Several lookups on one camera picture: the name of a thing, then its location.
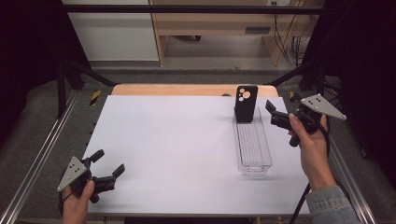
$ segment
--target clear plastic container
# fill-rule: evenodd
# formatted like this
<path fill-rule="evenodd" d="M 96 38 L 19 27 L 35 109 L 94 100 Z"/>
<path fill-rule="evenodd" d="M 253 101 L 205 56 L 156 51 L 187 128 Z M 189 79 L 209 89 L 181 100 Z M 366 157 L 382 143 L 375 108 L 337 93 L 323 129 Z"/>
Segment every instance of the clear plastic container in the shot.
<path fill-rule="evenodd" d="M 251 123 L 237 123 L 233 117 L 233 130 L 239 174 L 265 177 L 272 160 L 260 109 L 255 108 Z"/>

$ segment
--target white table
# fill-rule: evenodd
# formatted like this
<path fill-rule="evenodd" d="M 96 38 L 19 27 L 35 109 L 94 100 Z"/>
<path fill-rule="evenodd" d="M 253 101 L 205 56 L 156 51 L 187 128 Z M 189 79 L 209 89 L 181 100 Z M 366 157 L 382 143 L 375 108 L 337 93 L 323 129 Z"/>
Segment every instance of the white table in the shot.
<path fill-rule="evenodd" d="M 238 174 L 233 139 L 234 97 L 108 96 L 84 158 L 98 149 L 95 176 L 124 163 L 116 189 L 100 194 L 89 213 L 101 216 L 253 217 L 292 214 L 308 182 L 300 149 L 287 130 L 270 124 L 259 97 L 273 166 L 264 179 Z M 307 214 L 306 205 L 300 214 Z"/>

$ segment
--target human hand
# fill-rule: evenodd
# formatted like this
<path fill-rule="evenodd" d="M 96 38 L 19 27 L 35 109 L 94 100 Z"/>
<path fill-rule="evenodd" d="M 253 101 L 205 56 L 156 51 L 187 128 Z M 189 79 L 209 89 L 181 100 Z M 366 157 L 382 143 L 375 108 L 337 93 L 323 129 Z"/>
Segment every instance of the human hand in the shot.
<path fill-rule="evenodd" d="M 291 135 L 297 134 L 300 138 L 301 165 L 308 177 L 312 190 L 335 186 L 335 180 L 327 160 L 326 139 L 321 131 L 313 134 L 306 132 L 304 125 L 293 114 L 289 114 Z M 322 116 L 320 123 L 327 127 L 327 120 Z"/>
<path fill-rule="evenodd" d="M 64 200 L 63 224 L 87 223 L 88 202 L 90 201 L 94 188 L 95 183 L 90 180 L 79 198 L 73 194 L 69 186 L 64 189 L 64 197 L 67 198 Z"/>

